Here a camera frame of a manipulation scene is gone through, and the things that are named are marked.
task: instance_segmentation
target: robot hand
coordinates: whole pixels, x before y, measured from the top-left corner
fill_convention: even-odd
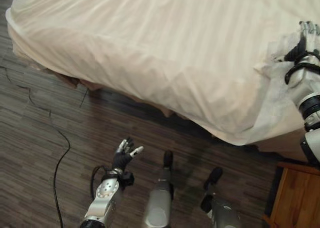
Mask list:
[[[124,139],[114,154],[111,167],[112,170],[122,174],[129,162],[137,154],[141,153],[143,149],[144,148],[142,146],[134,149],[134,143],[130,137]]]
[[[306,134],[300,145],[309,163],[320,169],[320,27],[300,22],[300,42],[285,57],[294,62],[286,73],[289,95],[299,109]]]
[[[96,189],[94,200],[84,216],[81,228],[111,227],[125,187],[133,185],[135,180],[131,172],[125,172],[126,166],[143,149],[142,146],[134,148],[131,138],[121,142],[114,154],[111,170],[106,171]]]

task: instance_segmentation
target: wooden cabinet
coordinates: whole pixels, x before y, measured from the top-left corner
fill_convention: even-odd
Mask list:
[[[320,228],[320,171],[304,165],[280,162],[283,167],[270,227]]]

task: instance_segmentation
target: laminate flooring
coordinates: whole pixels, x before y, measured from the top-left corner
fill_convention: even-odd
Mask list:
[[[7,33],[4,15],[11,2],[0,0],[0,65],[7,68],[12,82],[31,88],[37,105],[52,110],[53,123],[71,141],[56,180],[66,227],[79,226],[91,202],[92,169],[110,165],[115,148],[127,136],[145,150],[127,167],[135,183],[125,190],[113,227],[141,226],[167,149],[174,152],[173,228],[210,226],[200,202],[203,182],[216,166],[224,169],[217,185],[220,194],[234,204],[244,227],[262,226],[278,156],[213,139],[191,121],[175,115],[165,118],[156,108],[108,89],[84,97],[85,87],[71,89],[55,76],[26,67],[14,56]],[[32,105],[28,91],[10,83],[2,68],[0,146],[2,227],[58,227],[53,175],[66,142],[51,127],[48,112]]]

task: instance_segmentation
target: silver metal arm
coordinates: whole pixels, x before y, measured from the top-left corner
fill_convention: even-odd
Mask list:
[[[117,148],[112,161],[112,170],[107,171],[103,176],[80,228],[111,227],[123,190],[134,183],[133,174],[125,172],[125,168],[144,149],[142,146],[134,149],[133,146],[133,140],[128,138],[124,139]]]
[[[241,228],[241,221],[237,211],[230,202],[219,197],[216,192],[216,183],[222,174],[223,170],[220,167],[212,170],[203,185],[206,193],[200,207],[211,219],[212,228]]]
[[[162,176],[149,196],[142,222],[143,228],[165,228],[170,226],[171,204],[174,188],[171,184],[173,153],[166,151],[163,158]]]
[[[284,57],[294,61],[285,82],[307,131],[301,147],[309,163],[320,167],[320,27],[313,22],[300,22],[300,27],[300,42]]]

